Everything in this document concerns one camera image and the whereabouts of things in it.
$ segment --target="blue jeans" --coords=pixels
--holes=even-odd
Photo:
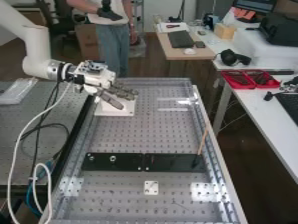
[[[130,57],[130,28],[128,25],[96,25],[100,39],[100,54],[106,60],[110,70],[118,77],[128,75]]]

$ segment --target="power cord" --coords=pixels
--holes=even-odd
[[[220,132],[221,132],[225,128],[228,128],[228,126],[231,126],[236,121],[239,121],[241,118],[244,118],[247,115],[248,115],[247,113],[243,114],[243,115],[241,115],[239,118],[236,118],[231,123],[228,123],[228,124],[225,125],[225,127],[220,130]]]
[[[13,210],[13,204],[11,204],[11,184],[13,184],[13,174],[14,174],[14,169],[15,169],[15,165],[17,165],[17,155],[18,155],[18,149],[19,149],[19,145],[20,145],[20,141],[22,141],[22,137],[23,137],[23,134],[26,133],[26,130],[28,129],[28,127],[32,125],[32,123],[44,115],[47,114],[62,102],[70,88],[71,88],[71,83],[68,84],[58,102],[47,109],[44,110],[40,114],[38,114],[32,120],[28,122],[28,124],[26,125],[26,127],[23,128],[20,134],[19,134],[19,137],[18,137],[18,141],[17,141],[17,145],[15,145],[15,150],[14,150],[14,157],[13,157],[13,166],[11,166],[11,171],[10,171],[10,175],[9,175],[9,184],[7,184],[7,201],[9,201],[9,210],[10,210],[10,214],[11,214],[11,217],[13,217],[13,220],[15,222],[15,224],[20,224],[18,219],[17,219],[17,216],[14,214],[14,210]],[[50,216],[48,216],[48,219],[46,221],[46,224],[50,223],[51,219],[52,219],[52,199],[51,199],[51,193],[52,193],[52,178],[51,178],[51,172],[50,172],[50,169],[48,167],[39,163],[35,167],[35,170],[34,170],[34,196],[35,196],[35,201],[36,201],[36,205],[38,205],[38,208],[39,210],[40,209],[40,205],[39,205],[39,201],[38,201],[38,196],[36,196],[36,189],[35,189],[35,186],[36,186],[36,180],[38,180],[38,177],[36,177],[36,173],[38,173],[38,168],[39,166],[44,167],[46,169],[46,172],[47,172],[47,175],[48,175],[48,209],[50,209]]]
[[[56,103],[58,101],[58,96],[59,96],[59,86],[60,86],[60,81],[58,80],[58,84],[52,90],[52,93],[51,93],[51,96],[50,96],[50,99],[48,99],[48,102],[46,104],[46,107],[44,107],[44,110],[48,109],[48,106],[51,104],[51,101],[52,101],[52,97],[55,95],[55,99],[54,99],[54,102],[52,102],[52,105]],[[35,169],[35,164],[36,164],[36,160],[38,160],[38,154],[39,154],[39,141],[40,141],[40,126],[44,122],[44,120],[47,119],[47,117],[50,116],[50,112],[47,112],[42,118],[40,118],[40,122],[39,124],[36,125],[36,128],[38,128],[38,134],[36,134],[36,142],[35,142],[35,155],[34,155],[34,162],[32,162],[32,167],[31,167],[31,174],[30,176],[32,177],[32,174],[34,174],[34,169]]]
[[[51,169],[52,169],[52,163],[51,163],[51,161],[48,161],[48,162],[46,163],[46,165],[47,165],[47,167],[48,167],[50,170],[51,170]],[[46,174],[47,174],[46,171],[42,170],[40,174],[38,175],[39,180],[44,178]],[[30,185],[30,188],[28,188],[28,190],[27,190],[26,203],[27,203],[27,206],[30,207],[31,211],[34,212],[34,214],[35,214],[36,216],[40,217],[40,216],[42,216],[42,213],[39,212],[39,210],[36,210],[36,209],[31,206],[31,194],[32,194],[32,184]]]
[[[34,134],[39,129],[44,129],[44,128],[50,128],[50,127],[54,127],[54,128],[62,128],[62,129],[66,131],[66,133],[67,133],[67,139],[68,139],[68,137],[70,137],[70,130],[68,130],[68,127],[67,127],[64,124],[60,124],[60,123],[51,123],[51,124],[42,125],[40,127],[35,127],[34,129],[31,129],[31,130],[23,135],[23,137],[22,137],[22,145],[20,145],[23,154],[24,154],[27,157],[30,157],[31,159],[34,159],[35,155],[31,155],[31,154],[26,151],[26,149],[24,149],[24,147],[23,147],[24,141],[26,141],[26,139],[31,136],[31,134]],[[62,149],[58,151],[56,154],[60,154],[60,153],[62,153],[62,151],[63,151],[63,149],[64,149],[64,147],[66,147],[66,144],[67,144],[67,141],[66,141],[66,143],[64,143]],[[38,159],[48,159],[48,158],[50,158],[50,157],[38,157]]]

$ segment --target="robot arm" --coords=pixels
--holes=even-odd
[[[26,42],[27,56],[23,70],[27,75],[74,82],[80,91],[102,97],[114,107],[123,109],[116,98],[135,100],[138,92],[116,83],[116,74],[103,63],[86,61],[79,66],[51,59],[48,28],[35,25],[19,11],[0,0],[0,25]]]

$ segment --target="monitor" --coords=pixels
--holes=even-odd
[[[277,0],[236,0],[235,6],[259,13],[269,13],[275,10]]]

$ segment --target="metal pegboard table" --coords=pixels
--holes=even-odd
[[[13,83],[10,82],[2,82],[0,89],[6,90],[11,84]],[[0,106],[0,186],[7,185],[13,153],[19,133],[30,120],[44,110],[55,85],[56,83],[54,82],[39,82],[19,105]],[[60,84],[60,94],[63,93],[66,86],[66,84]],[[70,89],[66,98],[44,121],[44,124],[63,123],[68,127],[70,131],[72,131],[87,100],[87,94],[74,94],[72,91],[74,90]],[[23,144],[24,151],[30,155],[34,155],[35,152],[35,137],[36,134],[32,134]],[[59,128],[43,129],[40,134],[38,162],[46,162],[47,159],[54,156],[54,154],[62,149],[66,138],[67,134],[64,130]],[[32,158],[26,156],[22,149],[19,149],[13,186],[27,186],[31,166]],[[46,179],[38,183],[38,185],[46,184]]]
[[[197,153],[207,124],[191,81],[124,82],[140,92],[136,115],[94,117],[91,110],[54,192],[51,223],[240,223],[211,135],[205,173],[82,171],[87,152]],[[159,181],[158,196],[144,194],[148,180]]]

